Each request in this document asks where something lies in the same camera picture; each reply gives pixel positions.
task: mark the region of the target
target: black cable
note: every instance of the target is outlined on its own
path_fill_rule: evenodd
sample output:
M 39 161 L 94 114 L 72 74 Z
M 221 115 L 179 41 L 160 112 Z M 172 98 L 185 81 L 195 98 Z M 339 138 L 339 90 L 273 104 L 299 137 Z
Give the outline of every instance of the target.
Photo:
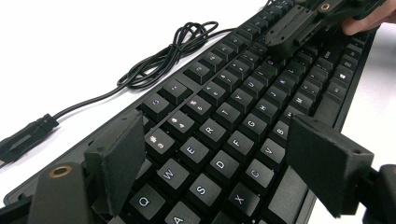
M 6 163 L 16 161 L 24 153 L 40 144 L 48 134 L 59 125 L 57 119 L 73 110 L 85 105 L 104 100 L 125 87 L 142 89 L 155 84 L 161 77 L 166 75 L 178 61 L 200 49 L 209 38 L 233 29 L 213 32 L 219 24 L 209 21 L 204 24 L 188 22 L 177 29 L 173 43 L 162 49 L 157 54 L 137 63 L 127 74 L 117 82 L 117 88 L 101 96 L 72 105 L 57 113 L 55 116 L 45 115 L 36 121 L 29 123 L 24 129 L 0 142 L 0 167 Z

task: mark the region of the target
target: keyboard frame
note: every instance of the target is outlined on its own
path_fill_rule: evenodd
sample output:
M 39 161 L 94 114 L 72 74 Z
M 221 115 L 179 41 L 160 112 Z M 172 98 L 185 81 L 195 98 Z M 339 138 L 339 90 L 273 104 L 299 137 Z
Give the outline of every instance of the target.
M 230 33 L 228 33 L 227 35 L 225 35 L 223 38 L 220 38 L 218 41 L 214 42 L 209 48 L 207 48 L 206 50 L 204 50 L 203 52 L 201 52 L 199 55 L 195 56 L 195 58 L 192 58 L 188 63 L 186 63 L 185 65 L 183 65 L 182 67 L 180 67 L 174 74 L 168 76 L 167 78 L 165 78 L 161 83 L 158 83 L 155 87 L 153 87 L 151 90 L 149 90 L 146 94 L 144 94 L 143 96 L 141 96 L 139 99 L 137 99 L 136 101 L 132 102 L 130 105 L 128 105 L 126 108 L 124 108 L 119 114 L 117 114 L 116 116 L 114 116 L 113 118 L 111 118 L 110 120 L 108 120 L 105 124 L 103 124 L 102 126 L 100 126 L 98 129 L 96 129 L 95 131 L 93 131 L 91 134 L 89 134 L 88 136 L 86 136 L 84 139 L 82 139 L 80 142 L 76 143 L 73 147 L 71 147 L 69 150 L 67 150 L 63 155 L 61 155 L 59 158 L 57 158 L 55 161 L 51 162 L 49 165 L 47 165 L 46 167 L 44 167 L 42 170 L 46 169 L 49 166 L 53 166 L 55 164 L 59 164 L 61 162 L 65 162 L 65 161 L 74 161 L 77 163 L 83 163 L 83 154 L 85 152 L 85 150 L 88 147 L 88 144 L 95 138 L 95 136 L 97 136 L 98 134 L 102 133 L 106 127 L 113 122 L 113 120 L 118 119 L 120 116 L 123 116 L 125 114 L 128 114 L 130 111 L 136 109 L 139 105 L 141 105 L 143 103 L 143 101 L 148 98 L 150 96 L 150 93 L 154 93 L 159 91 L 166 83 L 168 80 L 176 78 L 178 80 L 183 81 L 184 83 L 188 83 L 188 87 L 189 89 L 192 90 L 192 94 L 185 99 L 185 102 L 187 102 L 191 97 L 193 97 L 194 95 L 198 94 L 198 92 L 202 89 L 202 87 L 204 87 L 207 83 L 209 83 L 212 79 L 216 78 L 216 75 L 214 75 L 212 78 L 210 78 L 205 84 L 203 85 L 199 85 L 196 82 L 194 82 L 192 79 L 188 78 L 186 75 L 183 74 L 183 72 L 185 70 L 187 70 L 187 68 L 194 62 L 198 62 L 206 53 L 208 53 L 209 51 L 213 50 L 216 46 L 216 43 L 225 40 L 229 35 L 235 35 L 236 34 L 236 29 Z M 364 50 L 361 54 L 361 58 L 359 60 L 355 75 L 352 79 L 352 83 L 347 91 L 346 94 L 346 99 L 344 101 L 344 103 L 341 106 L 341 110 L 339 112 L 339 115 L 336 119 L 336 122 L 334 123 L 334 129 L 338 132 L 341 132 L 342 127 L 344 125 L 344 122 L 347 118 L 347 112 L 348 109 L 350 108 L 351 104 L 352 104 L 352 100 L 353 100 L 353 96 L 355 94 L 355 91 L 358 87 L 360 78 L 361 78 L 361 73 L 363 71 L 364 65 L 366 63 L 366 60 L 368 58 L 371 46 L 373 44 L 375 38 L 375 31 L 372 31 L 369 33 L 369 36 L 367 38 L 367 42 L 365 44 Z M 221 68 L 217 73 L 223 71 L 233 60 L 229 61 L 228 63 L 226 63 L 223 68 Z M 178 109 L 180 109 L 184 103 L 181 103 L 180 105 L 176 106 L 174 108 L 173 111 L 177 111 Z M 172 115 L 173 113 L 170 113 L 169 115 L 167 115 L 161 122 L 157 123 L 157 125 L 155 125 L 149 132 L 147 132 L 145 134 L 145 137 L 148 137 L 150 134 L 152 134 L 154 132 L 154 130 L 156 130 L 158 127 L 161 127 L 163 125 L 163 123 Z M 26 181 L 24 181 L 22 184 L 20 184 L 18 187 L 16 187 L 14 190 L 12 190 L 10 193 L 8 193 L 6 195 L 6 197 L 4 198 L 4 204 L 5 205 L 10 205 L 12 203 L 15 203 L 16 201 L 19 200 L 20 196 L 23 193 L 26 193 L 27 196 L 33 195 L 35 192 L 35 186 L 36 186 L 36 182 L 37 182 L 37 178 L 38 175 L 41 173 L 41 171 L 37 172 L 35 175 L 31 176 L 29 179 L 27 179 Z M 309 190 L 305 196 L 304 199 L 304 203 L 301 207 L 299 216 L 296 219 L 296 223 L 307 223 L 310 217 L 310 214 L 312 212 L 312 209 L 315 205 L 315 200 L 316 200 L 316 196 L 315 194 Z

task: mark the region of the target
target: white table surface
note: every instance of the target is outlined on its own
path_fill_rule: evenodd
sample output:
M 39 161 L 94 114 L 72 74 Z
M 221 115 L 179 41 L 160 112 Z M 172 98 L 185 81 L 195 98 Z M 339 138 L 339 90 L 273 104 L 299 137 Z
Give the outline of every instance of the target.
M 113 90 L 132 65 L 168 46 L 187 21 L 233 28 L 265 1 L 1 1 L 0 139 L 47 113 Z M 374 168 L 395 163 L 396 27 L 380 29 L 343 133 L 375 153 Z M 177 69 L 186 60 L 182 60 Z M 124 90 L 60 119 L 44 143 L 0 169 L 0 199 L 119 113 L 142 91 Z M 317 204 L 309 223 L 334 220 Z

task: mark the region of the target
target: keyboard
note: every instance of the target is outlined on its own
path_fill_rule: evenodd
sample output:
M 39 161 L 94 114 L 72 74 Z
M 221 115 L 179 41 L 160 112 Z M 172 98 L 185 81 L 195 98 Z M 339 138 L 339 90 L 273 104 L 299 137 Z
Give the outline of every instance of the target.
M 292 58 L 273 61 L 263 38 L 291 7 L 264 8 L 52 164 L 82 163 L 92 136 L 138 109 L 147 158 L 124 222 L 306 223 L 316 198 L 285 160 L 290 116 L 341 130 L 374 35 L 323 30 Z M 35 182 L 6 203 L 32 195 Z

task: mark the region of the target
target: usb connector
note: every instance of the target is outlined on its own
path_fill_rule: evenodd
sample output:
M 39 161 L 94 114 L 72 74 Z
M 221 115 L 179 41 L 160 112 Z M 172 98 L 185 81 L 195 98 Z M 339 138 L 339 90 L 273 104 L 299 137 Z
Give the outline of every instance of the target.
M 59 123 L 51 115 L 29 123 L 24 129 L 0 142 L 0 166 L 16 161 L 41 143 Z

